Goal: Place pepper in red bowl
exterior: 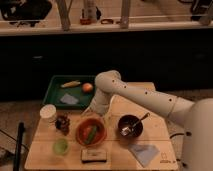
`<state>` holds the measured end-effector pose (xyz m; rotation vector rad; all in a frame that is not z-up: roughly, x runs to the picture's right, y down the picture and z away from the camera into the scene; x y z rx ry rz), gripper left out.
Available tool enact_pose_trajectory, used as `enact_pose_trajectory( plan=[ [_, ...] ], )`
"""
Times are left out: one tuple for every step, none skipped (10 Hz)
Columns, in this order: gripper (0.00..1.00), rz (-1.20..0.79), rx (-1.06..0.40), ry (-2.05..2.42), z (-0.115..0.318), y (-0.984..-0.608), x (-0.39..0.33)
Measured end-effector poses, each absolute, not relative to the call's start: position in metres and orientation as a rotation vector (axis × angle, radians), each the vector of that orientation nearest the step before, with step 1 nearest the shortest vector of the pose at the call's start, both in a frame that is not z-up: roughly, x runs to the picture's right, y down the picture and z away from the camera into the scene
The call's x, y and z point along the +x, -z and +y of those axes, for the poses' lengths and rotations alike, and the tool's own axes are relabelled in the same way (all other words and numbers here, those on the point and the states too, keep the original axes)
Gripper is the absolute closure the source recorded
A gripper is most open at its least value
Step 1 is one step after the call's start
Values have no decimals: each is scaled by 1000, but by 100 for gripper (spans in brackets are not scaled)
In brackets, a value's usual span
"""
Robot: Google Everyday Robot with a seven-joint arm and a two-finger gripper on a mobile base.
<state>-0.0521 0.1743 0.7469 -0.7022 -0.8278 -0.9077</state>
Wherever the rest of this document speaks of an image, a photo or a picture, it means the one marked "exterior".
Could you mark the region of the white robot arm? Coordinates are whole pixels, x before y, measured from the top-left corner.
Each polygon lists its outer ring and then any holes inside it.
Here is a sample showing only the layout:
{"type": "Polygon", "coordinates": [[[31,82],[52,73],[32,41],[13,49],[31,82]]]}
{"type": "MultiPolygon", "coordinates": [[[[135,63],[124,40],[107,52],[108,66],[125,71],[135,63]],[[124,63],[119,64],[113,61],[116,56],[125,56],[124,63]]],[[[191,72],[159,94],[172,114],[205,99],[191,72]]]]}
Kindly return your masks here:
{"type": "Polygon", "coordinates": [[[96,92],[89,108],[100,115],[108,112],[113,95],[122,96],[168,118],[185,130],[181,171],[213,171],[213,98],[196,102],[129,85],[116,70],[95,77],[96,92]]]}

